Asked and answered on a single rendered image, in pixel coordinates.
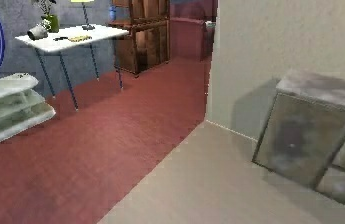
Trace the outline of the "brown wooden shelf unit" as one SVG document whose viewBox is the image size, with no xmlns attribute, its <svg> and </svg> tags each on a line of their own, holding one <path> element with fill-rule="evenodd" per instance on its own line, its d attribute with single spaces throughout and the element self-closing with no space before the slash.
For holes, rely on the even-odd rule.
<svg viewBox="0 0 345 224">
<path fill-rule="evenodd" d="M 134 77 L 170 60 L 170 0 L 111 0 L 129 16 L 107 23 L 128 34 L 114 41 L 115 68 Z"/>
</svg>

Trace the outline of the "dark red cabinet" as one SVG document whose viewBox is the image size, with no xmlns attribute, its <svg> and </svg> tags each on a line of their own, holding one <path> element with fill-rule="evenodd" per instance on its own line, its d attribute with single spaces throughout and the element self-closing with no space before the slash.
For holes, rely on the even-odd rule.
<svg viewBox="0 0 345 224">
<path fill-rule="evenodd" d="M 212 54 L 218 0 L 171 0 L 172 57 L 202 61 Z"/>
</svg>

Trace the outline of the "yellow flat object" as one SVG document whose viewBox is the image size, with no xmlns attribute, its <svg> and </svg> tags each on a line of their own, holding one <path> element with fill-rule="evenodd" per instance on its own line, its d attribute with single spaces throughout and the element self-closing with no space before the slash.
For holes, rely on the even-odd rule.
<svg viewBox="0 0 345 224">
<path fill-rule="evenodd" d="M 69 37 L 67 39 L 71 42 L 81 42 L 81 41 L 92 39 L 92 37 L 89 35 L 83 35 L 83 36 Z"/>
</svg>

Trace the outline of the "white table with blue legs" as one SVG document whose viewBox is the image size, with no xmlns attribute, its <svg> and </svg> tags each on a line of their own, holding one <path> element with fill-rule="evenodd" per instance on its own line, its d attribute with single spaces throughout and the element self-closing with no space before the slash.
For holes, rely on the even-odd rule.
<svg viewBox="0 0 345 224">
<path fill-rule="evenodd" d="M 78 106 L 77 99 L 75 97 L 75 93 L 70 81 L 68 70 L 66 68 L 66 65 L 63 59 L 62 52 L 65 50 L 72 49 L 77 46 L 83 46 L 83 45 L 88 45 L 89 48 L 92 49 L 92 44 L 94 42 L 98 42 L 98 41 L 102 41 L 106 39 L 118 40 L 128 34 L 129 32 L 124 29 L 94 24 L 94 29 L 89 30 L 89 31 L 83 30 L 81 26 L 73 26 L 73 27 L 68 27 L 68 28 L 61 28 L 58 33 L 49 33 L 46 38 L 43 38 L 40 40 L 31 40 L 27 34 L 17 36 L 16 39 L 26 44 L 27 46 L 32 47 L 35 50 L 36 56 L 39 59 L 45 78 L 47 80 L 49 79 L 49 77 L 45 70 L 45 65 L 41 58 L 40 51 L 47 53 L 48 55 L 56 55 L 59 57 L 63 74 L 65 76 L 67 86 L 71 94 L 74 108 L 75 110 L 78 110 L 79 106 Z M 69 37 L 76 37 L 76 36 L 83 36 L 83 35 L 89 35 L 92 37 L 92 39 L 81 41 L 81 42 L 71 42 L 68 39 L 60 40 L 60 41 L 53 40 L 56 37 L 69 38 Z M 48 86 L 50 87 L 51 93 L 54 93 L 51 82 L 48 80 L 47 83 L 48 83 Z"/>
</svg>

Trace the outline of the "yellow shade desk lamp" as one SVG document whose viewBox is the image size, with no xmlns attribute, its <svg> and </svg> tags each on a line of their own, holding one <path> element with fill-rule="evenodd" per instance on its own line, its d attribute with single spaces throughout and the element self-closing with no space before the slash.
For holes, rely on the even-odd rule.
<svg viewBox="0 0 345 224">
<path fill-rule="evenodd" d="M 83 15 L 85 19 L 85 24 L 82 26 L 83 30 L 93 30 L 94 26 L 89 23 L 89 18 L 86 10 L 86 3 L 93 2 L 94 0 L 70 0 L 71 3 L 81 3 L 83 9 Z"/>
</svg>

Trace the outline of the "grey glass front cabinet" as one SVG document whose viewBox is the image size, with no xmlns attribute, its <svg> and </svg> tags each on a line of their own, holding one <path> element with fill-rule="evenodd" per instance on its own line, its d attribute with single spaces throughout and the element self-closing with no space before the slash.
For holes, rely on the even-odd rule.
<svg viewBox="0 0 345 224">
<path fill-rule="evenodd" d="M 345 205 L 345 79 L 291 69 L 275 95 L 252 162 Z"/>
</svg>

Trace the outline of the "house plant in green pot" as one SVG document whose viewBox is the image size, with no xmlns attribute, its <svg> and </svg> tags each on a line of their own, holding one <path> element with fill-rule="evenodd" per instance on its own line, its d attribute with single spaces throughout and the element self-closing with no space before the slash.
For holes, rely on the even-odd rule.
<svg viewBox="0 0 345 224">
<path fill-rule="evenodd" d="M 52 6 L 57 4 L 57 0 L 30 0 L 34 6 L 42 11 L 41 18 L 47 21 L 46 28 L 50 33 L 59 32 L 58 17 L 52 13 Z"/>
</svg>

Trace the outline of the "white tipped mug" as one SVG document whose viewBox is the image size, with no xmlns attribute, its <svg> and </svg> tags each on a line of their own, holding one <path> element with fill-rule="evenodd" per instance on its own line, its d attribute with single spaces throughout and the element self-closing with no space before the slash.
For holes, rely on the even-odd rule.
<svg viewBox="0 0 345 224">
<path fill-rule="evenodd" d="M 35 27 L 27 31 L 27 35 L 31 40 L 40 40 L 48 36 L 51 24 L 48 20 L 44 19 Z"/>
</svg>

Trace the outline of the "white low shelf unit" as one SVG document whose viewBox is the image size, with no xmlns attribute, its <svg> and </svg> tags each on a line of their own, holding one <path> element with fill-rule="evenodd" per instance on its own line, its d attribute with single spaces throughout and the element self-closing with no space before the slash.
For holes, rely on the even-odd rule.
<svg viewBox="0 0 345 224">
<path fill-rule="evenodd" d="M 38 84 L 28 73 L 0 78 L 0 142 L 55 116 L 55 109 L 34 90 Z"/>
</svg>

